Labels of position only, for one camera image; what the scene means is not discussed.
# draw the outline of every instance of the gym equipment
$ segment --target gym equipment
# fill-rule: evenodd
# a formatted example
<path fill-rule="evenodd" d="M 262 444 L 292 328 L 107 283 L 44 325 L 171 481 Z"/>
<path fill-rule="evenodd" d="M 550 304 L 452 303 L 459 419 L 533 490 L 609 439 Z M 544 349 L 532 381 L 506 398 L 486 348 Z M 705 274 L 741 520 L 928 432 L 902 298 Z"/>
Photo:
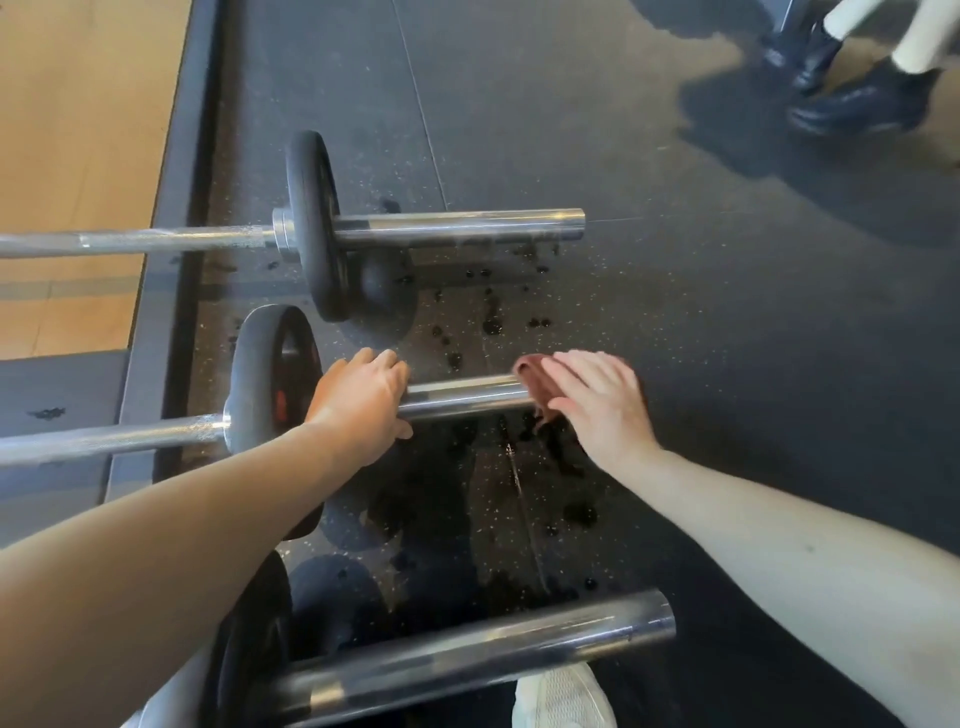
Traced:
<path fill-rule="evenodd" d="M 321 373 L 305 314 L 291 305 L 260 306 L 237 334 L 222 414 L 0 438 L 0 467 L 212 442 L 225 442 L 233 454 L 242 452 L 303 422 Z M 513 375 L 477 376 L 414 384 L 400 403 L 399 415 L 414 422 L 438 420 L 532 402 Z"/>
<path fill-rule="evenodd" d="M 331 725 L 676 635 L 670 604 L 652 589 L 287 664 L 291 615 L 289 598 L 282 595 L 289 582 L 279 562 L 272 554 L 225 622 L 228 643 L 251 649 L 227 653 L 220 663 L 217 724 Z M 234 637 L 235 624 L 244 626 L 243 639 Z"/>
<path fill-rule="evenodd" d="M 339 322 L 349 317 L 347 253 L 577 240 L 586 226 L 581 209 L 341 215 L 329 155 L 316 132 L 294 134 L 286 165 L 290 206 L 275 209 L 269 226 L 0 234 L 0 257 L 277 248 L 284 260 L 300 262 L 321 317 Z"/>

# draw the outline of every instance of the wooden floor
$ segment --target wooden floor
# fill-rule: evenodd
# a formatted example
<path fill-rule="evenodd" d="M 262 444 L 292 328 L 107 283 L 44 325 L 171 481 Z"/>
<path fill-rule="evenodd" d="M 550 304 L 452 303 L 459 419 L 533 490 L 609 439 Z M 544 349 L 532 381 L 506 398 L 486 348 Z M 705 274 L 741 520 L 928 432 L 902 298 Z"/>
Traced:
<path fill-rule="evenodd" d="M 0 231 L 150 226 L 189 9 L 0 3 Z M 0 260 L 0 359 L 125 349 L 142 264 Z"/>

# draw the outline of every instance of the barbell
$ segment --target barbell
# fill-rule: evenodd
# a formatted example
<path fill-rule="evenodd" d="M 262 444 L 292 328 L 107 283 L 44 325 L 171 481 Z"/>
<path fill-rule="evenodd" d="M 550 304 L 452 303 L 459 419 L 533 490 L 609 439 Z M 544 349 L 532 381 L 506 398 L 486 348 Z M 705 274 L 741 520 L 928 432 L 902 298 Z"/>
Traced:
<path fill-rule="evenodd" d="M 224 442 L 231 454 L 242 452 L 302 423 L 322 373 L 303 311 L 278 303 L 260 306 L 237 333 L 222 413 L 0 438 L 0 467 L 213 442 Z M 513 375 L 475 376 L 411 385 L 399 416 L 413 422 L 438 420 L 532 402 Z"/>
<path fill-rule="evenodd" d="M 583 237 L 581 209 L 341 215 L 333 170 L 317 132 L 298 132 L 286 148 L 288 207 L 271 225 L 141 231 L 0 233 L 0 257 L 179 253 L 273 249 L 299 261 L 325 321 L 349 318 L 348 254 L 482 243 L 532 243 Z"/>

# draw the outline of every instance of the white sneaker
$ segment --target white sneaker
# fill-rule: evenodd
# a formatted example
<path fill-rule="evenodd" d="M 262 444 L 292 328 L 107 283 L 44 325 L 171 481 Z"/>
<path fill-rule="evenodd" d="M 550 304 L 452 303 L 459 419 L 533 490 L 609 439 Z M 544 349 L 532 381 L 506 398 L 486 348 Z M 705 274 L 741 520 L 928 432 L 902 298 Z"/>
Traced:
<path fill-rule="evenodd" d="M 587 663 L 516 681 L 514 728 L 616 728 L 610 701 Z"/>

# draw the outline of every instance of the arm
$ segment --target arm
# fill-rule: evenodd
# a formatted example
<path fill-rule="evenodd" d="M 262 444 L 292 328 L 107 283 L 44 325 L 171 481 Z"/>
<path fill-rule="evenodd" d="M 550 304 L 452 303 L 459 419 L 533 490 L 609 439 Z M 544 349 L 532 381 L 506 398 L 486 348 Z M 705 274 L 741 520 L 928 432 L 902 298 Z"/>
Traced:
<path fill-rule="evenodd" d="M 960 559 L 660 448 L 634 372 L 558 353 L 553 400 L 597 465 L 683 529 L 785 629 L 910 728 L 960 716 Z"/>
<path fill-rule="evenodd" d="M 360 351 L 273 442 L 0 551 L 0 724 L 113 728 L 187 660 L 267 554 L 410 426 L 406 364 Z"/>

